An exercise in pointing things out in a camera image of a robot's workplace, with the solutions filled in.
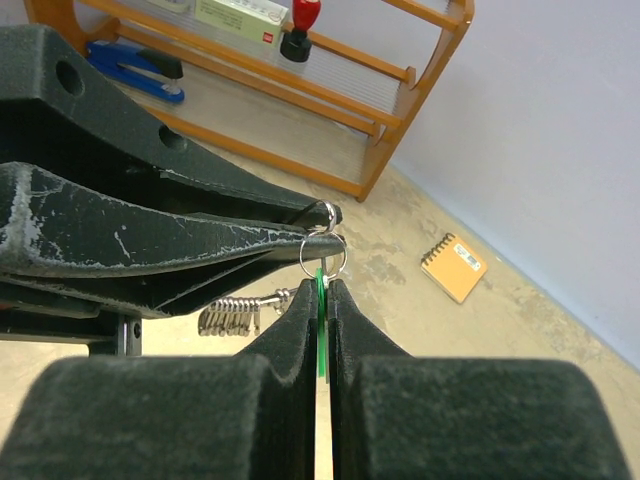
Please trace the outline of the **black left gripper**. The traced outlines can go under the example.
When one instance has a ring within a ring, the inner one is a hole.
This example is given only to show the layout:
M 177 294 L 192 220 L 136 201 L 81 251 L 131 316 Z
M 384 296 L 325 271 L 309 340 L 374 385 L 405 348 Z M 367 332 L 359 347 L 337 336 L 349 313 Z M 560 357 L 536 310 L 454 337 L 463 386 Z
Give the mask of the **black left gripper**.
M 142 320 L 124 313 L 185 315 L 277 270 L 343 249 L 333 235 L 163 213 L 33 165 L 7 163 L 1 339 L 139 356 Z

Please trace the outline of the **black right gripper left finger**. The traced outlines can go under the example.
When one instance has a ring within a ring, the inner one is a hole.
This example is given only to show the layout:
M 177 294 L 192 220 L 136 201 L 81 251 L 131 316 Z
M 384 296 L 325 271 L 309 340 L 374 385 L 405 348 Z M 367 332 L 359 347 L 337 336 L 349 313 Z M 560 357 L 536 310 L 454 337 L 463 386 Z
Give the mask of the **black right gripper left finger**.
M 232 356 L 71 357 L 31 386 L 5 479 L 309 479 L 318 293 Z

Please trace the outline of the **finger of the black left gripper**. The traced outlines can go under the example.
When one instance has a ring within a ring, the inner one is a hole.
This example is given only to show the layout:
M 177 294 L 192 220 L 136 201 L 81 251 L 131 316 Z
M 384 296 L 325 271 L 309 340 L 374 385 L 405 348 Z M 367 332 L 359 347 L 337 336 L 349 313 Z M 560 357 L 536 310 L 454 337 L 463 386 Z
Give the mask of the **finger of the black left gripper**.
M 170 129 L 45 25 L 1 30 L 1 160 L 167 213 L 289 225 L 328 220 L 324 202 Z

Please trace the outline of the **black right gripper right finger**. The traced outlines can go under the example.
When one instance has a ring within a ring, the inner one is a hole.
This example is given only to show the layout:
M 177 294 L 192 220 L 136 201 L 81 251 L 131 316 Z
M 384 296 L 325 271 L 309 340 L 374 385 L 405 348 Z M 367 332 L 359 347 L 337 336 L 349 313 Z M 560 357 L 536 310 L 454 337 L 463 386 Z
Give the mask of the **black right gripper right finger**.
M 337 479 L 627 479 L 601 397 L 559 360 L 415 357 L 327 291 Z

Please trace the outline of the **large silver keyring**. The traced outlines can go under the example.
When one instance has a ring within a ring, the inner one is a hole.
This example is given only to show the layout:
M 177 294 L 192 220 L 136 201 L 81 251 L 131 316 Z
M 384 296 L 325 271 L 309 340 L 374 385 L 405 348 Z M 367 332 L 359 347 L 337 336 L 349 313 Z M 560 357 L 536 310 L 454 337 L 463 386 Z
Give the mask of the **large silver keyring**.
M 338 214 L 336 206 L 327 200 L 318 200 L 307 207 L 302 215 L 310 213 L 316 206 L 321 205 L 327 213 L 327 223 L 325 225 L 311 227 L 308 234 L 302 240 L 299 248 L 299 264 L 309 278 L 311 272 L 305 266 L 304 248 L 306 244 L 315 237 L 335 237 L 343 247 L 343 259 L 338 269 L 331 273 L 327 269 L 327 261 L 320 260 L 320 285 L 327 287 L 329 281 L 335 279 L 345 268 L 348 254 L 346 242 L 335 232 L 338 224 Z M 293 301 L 298 288 L 277 289 L 274 293 L 262 297 L 233 297 L 226 296 L 214 300 L 202 310 L 198 317 L 198 334 L 204 336 L 248 336 L 250 331 L 255 335 L 261 333 L 261 312 L 264 308 L 272 307 L 274 311 L 282 315 Z

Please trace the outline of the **green plastic key tag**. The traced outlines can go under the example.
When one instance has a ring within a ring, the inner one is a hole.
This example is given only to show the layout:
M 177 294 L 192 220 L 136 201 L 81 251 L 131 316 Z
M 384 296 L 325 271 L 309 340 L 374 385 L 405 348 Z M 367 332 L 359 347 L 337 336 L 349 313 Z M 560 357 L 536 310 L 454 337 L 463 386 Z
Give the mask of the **green plastic key tag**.
M 317 376 L 328 378 L 328 354 L 327 354 L 327 276 L 322 267 L 316 269 L 316 289 L 318 294 L 318 322 L 317 322 Z

